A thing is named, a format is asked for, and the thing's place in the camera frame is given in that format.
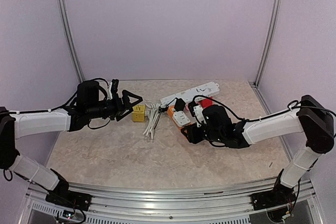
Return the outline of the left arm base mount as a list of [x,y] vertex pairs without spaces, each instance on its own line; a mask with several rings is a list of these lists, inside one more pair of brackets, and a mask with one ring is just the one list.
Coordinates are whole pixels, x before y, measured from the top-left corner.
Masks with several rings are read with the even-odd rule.
[[90,194],[69,191],[66,196],[58,196],[53,193],[48,193],[45,201],[75,210],[88,211],[91,205],[92,196]]

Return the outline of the black plug with cable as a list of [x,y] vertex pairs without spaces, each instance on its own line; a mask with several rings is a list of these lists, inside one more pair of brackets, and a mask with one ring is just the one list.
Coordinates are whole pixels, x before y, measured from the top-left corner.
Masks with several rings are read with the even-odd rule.
[[[226,106],[225,104],[213,99],[212,97],[208,97],[206,95],[201,95],[201,94],[198,94],[198,95],[195,95],[193,96],[193,98],[190,100],[190,103],[195,103],[195,100],[197,98],[201,98],[202,100],[206,99],[206,100],[210,100],[212,102],[215,102],[217,103],[218,105],[224,107],[226,110],[228,110],[236,119],[240,120],[240,121],[244,121],[245,118],[241,118],[239,117],[231,108],[229,108],[228,106]],[[174,98],[172,101],[170,101],[168,104],[165,105],[163,111],[165,109],[168,109],[170,104],[175,101],[175,105],[177,104],[177,111],[183,111],[183,108],[187,105],[186,103],[186,99],[183,99],[183,98]]]

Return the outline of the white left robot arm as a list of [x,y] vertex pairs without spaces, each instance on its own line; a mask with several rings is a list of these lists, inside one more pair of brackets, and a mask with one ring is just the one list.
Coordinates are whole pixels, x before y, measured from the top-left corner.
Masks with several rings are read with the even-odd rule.
[[63,105],[36,111],[9,111],[1,108],[1,170],[37,184],[66,206],[73,201],[69,183],[56,171],[30,159],[16,148],[16,140],[49,132],[75,132],[89,126],[93,119],[120,121],[131,114],[142,97],[127,90],[118,94],[119,81],[106,88],[94,78],[77,86],[74,95]]

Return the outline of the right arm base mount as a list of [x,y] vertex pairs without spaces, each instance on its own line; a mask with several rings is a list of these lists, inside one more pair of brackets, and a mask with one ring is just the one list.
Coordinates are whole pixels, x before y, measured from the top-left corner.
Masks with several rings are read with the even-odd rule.
[[266,208],[272,208],[280,205],[294,202],[296,195],[293,190],[289,191],[263,191],[260,193],[254,193],[251,196],[254,210],[261,210]]

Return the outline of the orange power strip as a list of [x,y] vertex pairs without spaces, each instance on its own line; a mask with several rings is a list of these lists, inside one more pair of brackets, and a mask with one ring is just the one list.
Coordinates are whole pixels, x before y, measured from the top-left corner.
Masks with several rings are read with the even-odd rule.
[[176,111],[174,106],[169,106],[167,110],[167,114],[174,122],[176,127],[178,128],[178,131],[181,133],[181,129],[185,126],[188,126],[191,124],[191,120],[189,117],[185,114],[184,111]]

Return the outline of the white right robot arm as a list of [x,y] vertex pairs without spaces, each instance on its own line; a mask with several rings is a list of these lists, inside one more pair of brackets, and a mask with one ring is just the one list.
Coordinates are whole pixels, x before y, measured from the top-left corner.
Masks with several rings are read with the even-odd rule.
[[335,112],[324,108],[310,95],[290,102],[285,110],[257,119],[239,118],[236,123],[229,117],[234,112],[218,101],[206,108],[195,102],[188,106],[196,122],[182,127],[181,133],[192,144],[207,141],[214,147],[241,149],[274,137],[305,134],[305,146],[279,173],[274,188],[268,194],[273,205],[287,199],[319,157],[334,147]]

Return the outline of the white plug adapter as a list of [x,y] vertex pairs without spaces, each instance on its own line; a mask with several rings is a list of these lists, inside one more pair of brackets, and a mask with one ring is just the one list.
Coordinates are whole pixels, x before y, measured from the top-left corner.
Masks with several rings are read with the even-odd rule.
[[184,127],[190,124],[190,119],[186,116],[183,111],[176,111],[173,113],[173,121],[178,127]]

